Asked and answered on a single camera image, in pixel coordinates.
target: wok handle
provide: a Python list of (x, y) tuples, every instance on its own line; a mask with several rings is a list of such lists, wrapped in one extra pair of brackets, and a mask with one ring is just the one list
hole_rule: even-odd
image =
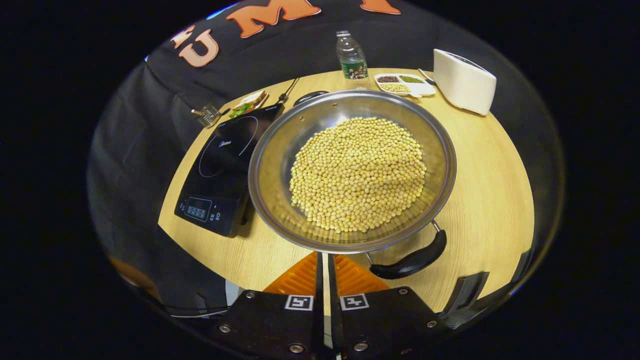
[(310, 92), (307, 95), (302, 95), (298, 100), (296, 100), (296, 102), (293, 103), (293, 106), (299, 105), (299, 104), (301, 104), (301, 103), (303, 103), (303, 102), (305, 102), (305, 101), (307, 101), (309, 99), (312, 99), (312, 98), (314, 98), (316, 96), (320, 96), (320, 95), (328, 94), (328, 93), (329, 93), (328, 91), (324, 91), (324, 90)]
[(376, 265), (367, 253), (367, 258), (371, 263), (369, 271), (383, 279), (401, 279), (417, 273), (436, 261), (447, 246), (447, 233), (440, 230), (435, 221), (432, 223), (438, 232), (427, 247), (416, 250), (391, 265)]

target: wooden table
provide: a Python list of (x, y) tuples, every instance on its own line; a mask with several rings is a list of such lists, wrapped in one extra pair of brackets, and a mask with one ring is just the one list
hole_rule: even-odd
[[(410, 69), (369, 69), (370, 78), (386, 72), (420, 76), (417, 70)], [(307, 93), (343, 90), (345, 81), (340, 71), (300, 78), (284, 103), (284, 111)], [(379, 90), (371, 81), (372, 88)], [(264, 88), (270, 96), (263, 106), (276, 102), (290, 84), (291, 81), (285, 81)], [(221, 109), (232, 107), (243, 97)], [(461, 276), (490, 272), (479, 297), (511, 280), (521, 253), (531, 247), (533, 199), (522, 160), (491, 113), (482, 117), (455, 108), (438, 88), (435, 95), (408, 99), (427, 109), (447, 130), (456, 151), (458, 173), (451, 196), (436, 217), (438, 225), (447, 231), (444, 253), (417, 274), (384, 281), (391, 287), (410, 286), (433, 311), (439, 312)], [(204, 129), (180, 163), (164, 198), (158, 224), (186, 252), (217, 274), (242, 288), (263, 290), (311, 250), (281, 238), (257, 215), (244, 225), (239, 236), (230, 239), (173, 214), (187, 173), (214, 129)], [(410, 239), (372, 252), (371, 256), (376, 263), (391, 264), (429, 245), (434, 235), (433, 227), (427, 226)], [(369, 267), (363, 254), (349, 257)]]

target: stainless steel wok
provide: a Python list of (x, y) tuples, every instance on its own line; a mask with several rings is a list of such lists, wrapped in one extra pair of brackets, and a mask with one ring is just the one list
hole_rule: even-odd
[[(353, 117), (378, 117), (407, 128), (421, 144), (427, 170), (420, 197), (411, 207), (366, 233), (336, 233), (307, 221), (291, 204), (291, 167), (300, 148), (314, 133)], [(451, 194), (456, 156), (449, 135), (422, 106), (404, 97), (374, 90), (344, 90), (305, 99), (277, 118), (255, 147), (249, 166), (250, 197), (260, 217), (283, 238), (302, 247), (332, 254), (354, 254), (391, 246), (430, 222), (438, 231), (433, 242), (393, 265), (370, 270), (386, 279), (409, 276), (434, 262), (447, 237), (435, 217)]]

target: black background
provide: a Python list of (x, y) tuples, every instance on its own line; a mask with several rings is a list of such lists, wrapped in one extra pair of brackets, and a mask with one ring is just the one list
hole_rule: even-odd
[[(28, 275), (5, 281), (17, 305), (10, 318), (18, 326), (11, 322), (6, 339), (16, 358), (34, 351), (222, 358), (157, 316), (116, 276), (93, 233), (84, 177), (98, 115), (127, 73), (221, 7), (183, 0), (3, 8), (2, 91), (13, 125), (0, 140), (6, 192), (37, 195), (30, 207), (41, 214), (34, 224), (23, 202), (11, 202), (18, 231), (9, 242), (24, 251), (8, 251), (6, 263), (14, 271), (27, 264), (17, 273)], [(438, 1), (426, 8), (496, 47), (534, 83), (560, 130), (569, 189), (561, 230), (534, 276), (494, 314), (425, 357), (631, 358), (638, 339), (630, 267), (639, 258), (630, 233), (638, 193), (637, 5)], [(35, 229), (42, 232), (27, 235)]]

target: pile of soybeans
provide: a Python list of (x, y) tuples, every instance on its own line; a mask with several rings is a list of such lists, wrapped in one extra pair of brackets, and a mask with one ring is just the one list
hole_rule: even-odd
[(291, 168), (292, 203), (323, 229), (375, 229), (420, 196), (426, 167), (406, 129), (356, 117), (315, 133)]

